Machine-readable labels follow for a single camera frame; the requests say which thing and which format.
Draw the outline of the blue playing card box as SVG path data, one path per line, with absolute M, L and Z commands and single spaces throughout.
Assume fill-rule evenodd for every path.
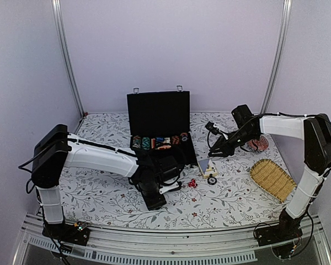
M 205 179 L 209 177 L 216 177 L 218 175 L 218 171 L 215 167 L 215 164 L 212 162 L 210 158 L 198 160 L 197 164 L 199 166 L 199 170 L 202 176 Z

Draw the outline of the black poker case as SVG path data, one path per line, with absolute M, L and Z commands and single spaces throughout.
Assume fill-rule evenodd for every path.
M 169 137 L 188 133 L 180 140 L 187 164 L 196 166 L 197 158 L 190 134 L 190 92 L 164 91 L 131 93 L 126 96 L 131 137 Z

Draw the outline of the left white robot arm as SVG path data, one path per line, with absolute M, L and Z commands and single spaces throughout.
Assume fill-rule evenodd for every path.
M 173 155 L 154 156 L 152 151 L 117 148 L 88 141 L 68 132 L 67 125 L 58 124 L 34 148 L 34 156 L 19 165 L 29 169 L 31 181 L 38 190 L 44 220 L 60 240 L 71 235 L 60 198 L 59 184 L 65 167 L 89 168 L 115 173 L 129 180 L 140 193 L 148 210 L 166 204 L 165 193 L 181 187 L 179 178 L 184 164 Z

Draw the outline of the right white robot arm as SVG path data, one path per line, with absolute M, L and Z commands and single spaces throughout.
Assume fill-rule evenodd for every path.
M 301 149 L 294 154 L 294 158 L 299 158 L 302 163 L 301 176 L 294 177 L 298 184 L 274 229 L 274 236 L 285 241 L 295 233 L 296 226 L 308 213 L 331 172 L 331 120 L 324 113 L 253 114 L 245 104 L 234 108 L 231 114 L 237 126 L 234 131 L 225 132 L 211 121 L 206 124 L 210 134 L 218 135 L 209 147 L 210 157 L 233 156 L 236 149 L 263 135 L 272 136 L 279 145 L 283 139 L 293 140 Z

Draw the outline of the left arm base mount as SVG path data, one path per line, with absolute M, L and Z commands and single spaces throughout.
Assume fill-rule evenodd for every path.
M 86 246 L 88 243 L 90 229 L 84 222 L 67 224 L 63 221 L 59 224 L 49 224 L 44 220 L 43 224 L 42 234 L 50 239 L 80 246 Z

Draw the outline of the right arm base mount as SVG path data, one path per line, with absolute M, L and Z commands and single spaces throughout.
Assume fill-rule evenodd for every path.
M 277 225 L 266 225 L 264 227 L 257 226 L 253 231 L 253 236 L 257 240 L 259 246 L 271 245 L 287 240 L 299 238 L 303 235 L 300 224 L 290 221 L 279 221 Z

